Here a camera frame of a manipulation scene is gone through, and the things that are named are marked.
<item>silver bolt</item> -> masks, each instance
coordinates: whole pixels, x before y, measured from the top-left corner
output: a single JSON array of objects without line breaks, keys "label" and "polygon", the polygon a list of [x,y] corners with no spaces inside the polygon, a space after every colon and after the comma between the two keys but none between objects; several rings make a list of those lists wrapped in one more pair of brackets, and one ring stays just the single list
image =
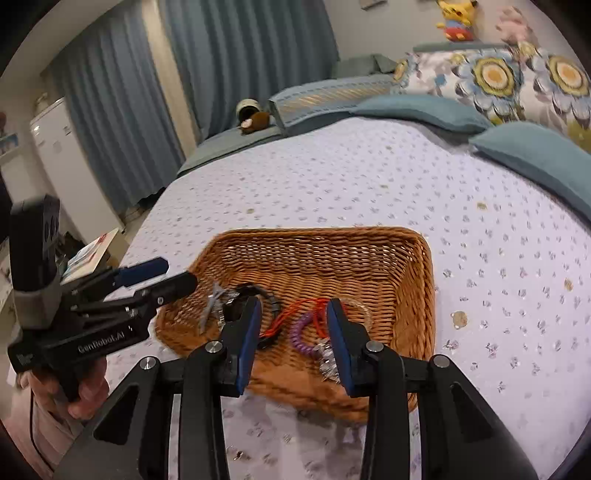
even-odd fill
[{"label": "silver bolt", "polygon": [[384,350],[384,344],[376,342],[375,340],[370,340],[365,344],[365,348],[372,353],[378,353]]},{"label": "silver bolt", "polygon": [[153,356],[145,356],[139,361],[139,365],[144,370],[150,370],[156,366],[156,359]]},{"label": "silver bolt", "polygon": [[435,355],[435,357],[433,357],[433,363],[436,367],[447,368],[449,367],[449,358],[445,355]]},{"label": "silver bolt", "polygon": [[205,350],[207,350],[208,353],[218,353],[222,348],[223,348],[223,344],[221,342],[218,342],[217,340],[214,340],[213,342],[209,342],[205,346]]}]

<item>orange wicker basket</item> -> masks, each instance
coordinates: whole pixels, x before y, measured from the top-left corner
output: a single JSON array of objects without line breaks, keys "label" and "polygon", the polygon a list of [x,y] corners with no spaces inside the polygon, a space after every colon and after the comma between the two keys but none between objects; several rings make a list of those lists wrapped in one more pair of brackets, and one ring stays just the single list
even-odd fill
[{"label": "orange wicker basket", "polygon": [[[310,297],[346,296],[371,311],[369,333],[400,355],[429,359],[435,334],[434,287],[431,254],[425,239],[405,228],[339,228],[293,230],[237,230],[218,235],[203,250],[189,271],[199,279],[189,297],[163,308],[156,334],[180,355],[216,339],[212,317],[205,334],[197,334],[197,321],[213,283],[232,287],[253,282],[271,290],[282,305]],[[290,323],[304,313],[288,319]],[[271,321],[263,303],[265,329]],[[363,322],[363,312],[348,308],[350,320]],[[318,338],[312,327],[303,341]],[[365,421],[366,398],[349,398],[345,389],[323,381],[318,365],[300,355],[287,331],[272,347],[256,353],[249,388],[302,410],[319,409],[336,417]],[[416,406],[409,395],[408,407]]]}]

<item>stuffed toy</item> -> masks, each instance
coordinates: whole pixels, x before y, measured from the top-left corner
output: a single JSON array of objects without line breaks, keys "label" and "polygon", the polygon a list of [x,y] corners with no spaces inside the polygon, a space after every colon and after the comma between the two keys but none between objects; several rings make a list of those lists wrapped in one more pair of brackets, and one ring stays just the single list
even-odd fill
[{"label": "stuffed toy", "polygon": [[451,41],[472,41],[474,40],[473,24],[476,15],[478,2],[465,2],[451,4],[438,0],[445,22],[437,24],[437,28],[445,30],[445,36]]},{"label": "stuffed toy", "polygon": [[507,7],[501,11],[496,29],[501,32],[501,40],[509,45],[517,45],[525,41],[533,45],[537,44],[533,30],[516,7]]},{"label": "stuffed toy", "polygon": [[242,135],[264,130],[271,122],[271,115],[261,110],[259,102],[247,98],[236,106],[236,116]]},{"label": "stuffed toy", "polygon": [[271,122],[271,115],[268,112],[257,112],[240,124],[242,135],[248,135],[259,130],[264,130]]}]

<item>white refrigerator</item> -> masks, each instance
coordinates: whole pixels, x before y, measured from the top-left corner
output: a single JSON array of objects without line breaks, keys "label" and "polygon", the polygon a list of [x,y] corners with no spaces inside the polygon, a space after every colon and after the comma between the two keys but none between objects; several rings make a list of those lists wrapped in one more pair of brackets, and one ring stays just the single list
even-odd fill
[{"label": "white refrigerator", "polygon": [[36,116],[31,121],[31,133],[61,207],[81,240],[88,244],[115,228],[123,230],[78,143],[65,99]]}]

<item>brown plush mouse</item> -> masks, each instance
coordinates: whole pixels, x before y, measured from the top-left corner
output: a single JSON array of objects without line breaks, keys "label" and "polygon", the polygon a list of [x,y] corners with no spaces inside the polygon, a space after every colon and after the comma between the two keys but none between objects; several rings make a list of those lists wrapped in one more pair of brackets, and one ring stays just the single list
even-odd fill
[{"label": "brown plush mouse", "polygon": [[271,115],[268,112],[257,112],[240,124],[240,130],[242,130],[242,135],[248,135],[264,130],[269,126],[270,121]]}]

